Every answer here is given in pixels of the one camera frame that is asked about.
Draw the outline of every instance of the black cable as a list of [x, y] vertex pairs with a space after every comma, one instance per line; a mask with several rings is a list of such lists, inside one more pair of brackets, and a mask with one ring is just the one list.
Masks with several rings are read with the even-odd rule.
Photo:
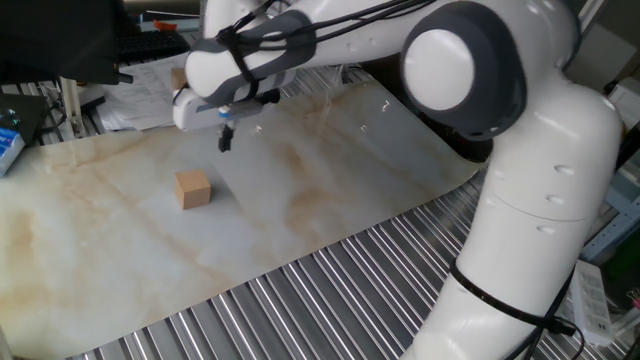
[[558, 318], [560, 321], [562, 321], [563, 323], [573, 327], [574, 329], [576, 329], [576, 332], [578, 333], [578, 335], [580, 335], [580, 347], [578, 348], [578, 352], [576, 352], [573, 357], [571, 358], [571, 360], [576, 360], [577, 358], [580, 357], [580, 355], [582, 354], [582, 352], [584, 351], [584, 346], [585, 346], [585, 339], [584, 339], [584, 333], [582, 332], [582, 330], [580, 330], [580, 328], [572, 323], [571, 321], [567, 320], [567, 319], [563, 319], [563, 318]]
[[60, 109], [61, 106], [62, 106], [62, 102], [60, 102], [60, 100], [55, 101], [53, 103], [53, 105], [51, 105], [49, 107], [49, 109], [47, 109], [47, 111], [44, 114], [42, 114], [42, 117], [46, 118], [47, 116], [49, 116], [53, 112], [53, 110]]
[[189, 86], [189, 84], [187, 84], [186, 82], [184, 84], [182, 84], [182, 86], [180, 86], [180, 89], [178, 89], [178, 92], [176, 93], [176, 95], [173, 97], [173, 106], [176, 106], [176, 100], [178, 100], [178, 96], [180, 96], [180, 94], [182, 94], [182, 90], [186, 89]]
[[262, 38], [257, 38], [257, 39], [247, 39], [241, 38], [241, 43], [242, 44], [259, 44], [265, 41], [282, 41], [285, 40], [287, 38], [290, 38], [292, 36], [295, 35], [300, 35], [302, 33], [306, 33], [306, 32], [313, 32], [313, 31], [317, 31], [320, 29], [324, 29], [330, 26], [335, 26], [335, 25], [339, 25], [341, 23], [347, 22], [347, 21], [353, 21], [353, 20], [358, 20], [359, 18], [361, 18], [362, 16], [366, 16], [366, 15], [370, 15], [376, 12], [380, 12], [382, 10], [386, 10], [388, 8], [392, 8], [394, 6], [398, 6], [404, 3], [407, 3], [411, 0], [391, 0], [388, 1], [386, 3], [380, 4], [380, 5], [376, 5], [361, 11], [357, 11], [355, 13], [351, 13], [348, 15], [344, 15], [335, 19], [331, 19], [331, 20], [327, 20], [327, 21], [320, 21], [317, 23], [313, 23], [311, 25], [307, 25], [307, 26], [303, 26], [299, 29], [296, 29], [290, 33], [284, 33], [284, 34], [277, 34], [277, 35], [270, 35], [270, 36], [264, 36]]
[[630, 360], [631, 353], [633, 353], [633, 350], [635, 350], [636, 346], [638, 346], [639, 343], [640, 343], [640, 335], [638, 335], [638, 337], [636, 338], [636, 341], [633, 342], [633, 345], [631, 345], [631, 347], [629, 348], [629, 351], [627, 351], [627, 353], [625, 354], [624, 358], [622, 358], [622, 360]]
[[262, 5], [258, 6], [255, 9], [253, 9], [247, 15], [245, 15], [245, 16], [241, 17], [240, 19], [238, 19], [238, 21], [236, 21], [236, 23], [233, 24], [233, 26], [231, 28], [234, 31], [238, 31], [238, 30], [242, 29], [248, 23], [252, 22], [256, 18], [257, 14], [260, 14], [260, 13], [266, 11], [271, 5], [273, 5], [274, 2], [276, 2], [276, 1], [275, 0], [267, 0]]
[[[356, 24], [349, 25], [349, 26], [344, 27], [344, 28], [342, 28], [340, 30], [336, 30], [336, 31], [334, 31], [332, 33], [329, 33], [329, 34], [324, 35], [324, 36], [317, 37], [316, 39], [310, 40], [310, 41], [305, 41], [305, 42], [301, 42], [301, 43], [297, 43], [297, 44], [287, 44], [287, 45], [282, 45], [282, 46], [268, 46], [268, 47], [247, 46], [246, 43], [240, 43], [239, 46], [240, 47], [247, 47], [249, 49], [261, 50], [261, 51], [282, 51], [282, 50], [290, 50], [290, 49], [293, 49], [293, 48], [298, 48], [298, 47], [303, 47], [303, 46], [314, 45], [314, 44], [317, 44], [317, 43], [320, 43], [320, 42], [323, 42], [323, 41], [327, 41], [327, 40], [333, 39], [335, 37], [344, 35], [344, 34], [346, 34], [348, 32], [353, 31], [353, 30], [356, 30], [356, 29], [359, 29], [359, 28], [361, 28], [363, 26], [369, 25], [369, 24], [371, 24], [371, 23], [373, 23], [375, 21], [381, 20], [381, 19], [383, 19], [383, 18], [385, 18], [385, 17], [387, 17], [389, 15], [395, 14], [395, 13], [401, 11], [401, 10], [405, 10], [405, 9], [414, 7], [414, 6], [416, 6], [416, 5], [420, 4], [420, 3], [423, 3], [424, 1], [425, 0], [410, 0], [410, 1], [407, 1], [402, 5], [396, 6], [394, 9], [389, 9], [387, 11], [384, 11], [384, 12], [380, 13], [380, 14], [377, 14], [377, 15], [371, 16], [371, 17], [369, 17], [369, 18], [367, 18], [365, 20], [359, 21]], [[429, 3], [433, 3], [435, 0], [426, 0], [426, 1], [428, 1]]]
[[405, 16], [405, 15], [409, 15], [409, 14], [411, 14], [411, 13], [413, 13], [413, 12], [418, 11], [418, 10], [422, 10], [422, 9], [424, 9], [425, 7], [429, 6], [429, 5], [431, 5], [431, 2], [424, 3], [424, 4], [422, 4], [422, 5], [418, 6], [418, 7], [417, 7], [417, 8], [415, 8], [415, 9], [407, 10], [407, 11], [405, 11], [405, 12], [401, 13], [401, 14], [396, 14], [396, 15], [393, 15], [393, 16], [388, 16], [388, 17], [386, 17], [386, 18], [384, 18], [384, 19], [382, 19], [382, 20], [393, 20], [393, 19], [397, 19], [397, 18], [399, 18], [399, 17]]
[[[567, 280], [565, 280], [564, 284], [560, 288], [560, 291], [558, 291], [558, 294], [556, 295], [555, 299], [553, 299], [553, 302], [551, 303], [549, 310], [547, 310], [547, 313], [544, 315], [545, 319], [551, 319], [560, 308], [560, 305], [562, 305], [562, 301], [564, 300], [564, 297], [567, 295], [567, 291], [569, 291], [569, 286], [571, 285], [571, 279], [573, 279], [573, 272], [574, 270], [571, 271], [571, 273], [569, 274], [569, 277], [567, 278]], [[527, 355], [522, 359], [529, 360], [531, 358], [531, 355], [533, 354], [533, 351], [536, 349], [536, 346], [538, 345], [540, 338], [542, 338], [543, 331], [544, 329], [542, 327], [536, 327], [531, 332], [531, 334], [529, 334], [529, 336], [527, 336], [527, 338], [513, 352], [511, 352], [511, 354], [509, 354], [509, 356], [507, 356], [504, 360], [514, 360], [527, 347], [529, 348], [527, 350]]]

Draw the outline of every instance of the keyboard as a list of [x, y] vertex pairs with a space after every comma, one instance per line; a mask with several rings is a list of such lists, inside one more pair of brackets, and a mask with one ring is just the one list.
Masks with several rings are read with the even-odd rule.
[[116, 38], [119, 61], [148, 60], [189, 51], [189, 44], [177, 31], [143, 31]]

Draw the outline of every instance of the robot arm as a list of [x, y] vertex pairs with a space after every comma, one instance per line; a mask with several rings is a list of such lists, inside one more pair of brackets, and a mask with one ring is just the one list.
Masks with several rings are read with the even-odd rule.
[[[218, 1], [209, 1], [209, 35], [230, 25], [229, 16], [216, 13]], [[277, 38], [381, 4], [387, 3], [302, 0], [241, 36]], [[402, 52], [404, 84], [422, 111], [468, 139], [494, 139], [475, 219], [455, 266], [493, 298], [544, 316], [604, 199], [621, 135], [613, 105], [562, 74], [575, 53], [579, 23], [561, 0], [410, 4], [404, 16], [320, 43], [314, 39], [355, 21], [260, 45], [278, 46], [275, 51], [242, 47], [248, 70], [262, 79], [253, 91], [228, 46], [205, 39], [187, 59], [191, 89], [177, 107], [189, 101], [220, 107], [280, 86], [295, 68]], [[404, 358], [504, 359], [533, 329], [449, 276]]]

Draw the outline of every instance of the marble-patterned mat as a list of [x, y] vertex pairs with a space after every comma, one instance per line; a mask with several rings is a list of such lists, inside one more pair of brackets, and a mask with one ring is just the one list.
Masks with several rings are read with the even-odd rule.
[[[28, 149], [0, 179], [0, 325], [15, 355], [90, 350], [434, 199], [480, 167], [376, 82], [217, 129]], [[202, 168], [209, 205], [180, 210]]]

